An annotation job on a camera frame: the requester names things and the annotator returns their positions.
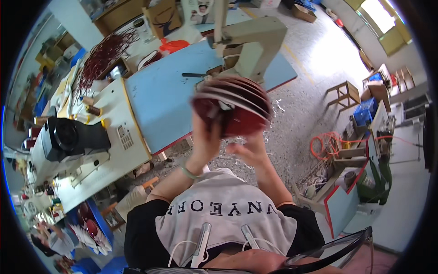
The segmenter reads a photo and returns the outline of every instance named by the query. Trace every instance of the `stack of leather pieces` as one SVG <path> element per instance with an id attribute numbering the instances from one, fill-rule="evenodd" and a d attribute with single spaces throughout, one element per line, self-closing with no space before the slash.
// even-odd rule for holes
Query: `stack of leather pieces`
<path id="1" fill-rule="evenodd" d="M 216 77 L 198 84 L 192 106 L 209 129 L 215 121 L 221 124 L 222 138 L 251 135 L 268 127 L 272 119 L 266 91 L 240 76 Z"/>

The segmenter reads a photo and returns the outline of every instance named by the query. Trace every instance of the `black sleeve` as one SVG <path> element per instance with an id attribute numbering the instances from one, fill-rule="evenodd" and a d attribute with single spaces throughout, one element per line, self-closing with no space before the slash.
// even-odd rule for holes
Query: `black sleeve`
<path id="1" fill-rule="evenodd" d="M 158 238 L 155 218 L 164 216 L 168 208 L 168 202 L 152 200 L 128 213 L 124 252 L 129 267 L 146 270 L 167 266 L 170 254 Z"/>
<path id="2" fill-rule="evenodd" d="M 320 248 L 325 244 L 324 237 L 316 222 L 315 213 L 312 210 L 291 204 L 282 205 L 278 210 L 284 216 L 294 218 L 297 221 L 297 232 L 287 252 L 288 257 Z"/>

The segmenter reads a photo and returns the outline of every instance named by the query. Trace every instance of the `sewing machine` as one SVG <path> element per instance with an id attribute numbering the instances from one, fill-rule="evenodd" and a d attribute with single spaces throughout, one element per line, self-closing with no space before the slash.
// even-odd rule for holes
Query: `sewing machine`
<path id="1" fill-rule="evenodd" d="M 210 46 L 223 59 L 219 75 L 237 74 L 263 83 L 263 75 L 280 50 L 287 27 L 276 17 L 225 26 L 228 2 L 215 2 L 214 36 L 209 37 Z"/>
<path id="2" fill-rule="evenodd" d="M 49 117 L 28 160 L 28 181 L 38 186 L 55 177 L 71 177 L 72 181 L 82 178 L 109 160 L 110 147 L 108 134 L 101 123 L 85 125 L 75 120 Z M 80 167 L 84 165 L 92 168 L 83 171 Z"/>

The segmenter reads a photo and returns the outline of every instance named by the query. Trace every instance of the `orange plastic bag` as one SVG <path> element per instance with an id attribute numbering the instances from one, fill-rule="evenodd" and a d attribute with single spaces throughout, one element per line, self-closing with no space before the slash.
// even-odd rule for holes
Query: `orange plastic bag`
<path id="1" fill-rule="evenodd" d="M 165 38 L 161 39 L 161 43 L 162 43 L 162 45 L 160 46 L 160 51 L 164 52 L 167 50 L 169 52 L 169 54 L 172 54 L 175 51 L 179 51 L 180 49 L 185 48 L 188 45 L 190 45 L 189 42 L 184 41 L 184 40 L 167 42 Z"/>

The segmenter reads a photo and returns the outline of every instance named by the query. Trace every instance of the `blue table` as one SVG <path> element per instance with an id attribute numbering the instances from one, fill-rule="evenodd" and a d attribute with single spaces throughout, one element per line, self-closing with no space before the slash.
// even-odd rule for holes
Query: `blue table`
<path id="1" fill-rule="evenodd" d="M 191 134 L 190 98 L 201 78 L 182 73 L 205 73 L 222 64 L 207 41 L 192 44 L 138 71 L 125 82 L 137 124 L 153 155 Z M 295 79 L 297 73 L 281 53 L 265 72 L 270 91 Z"/>

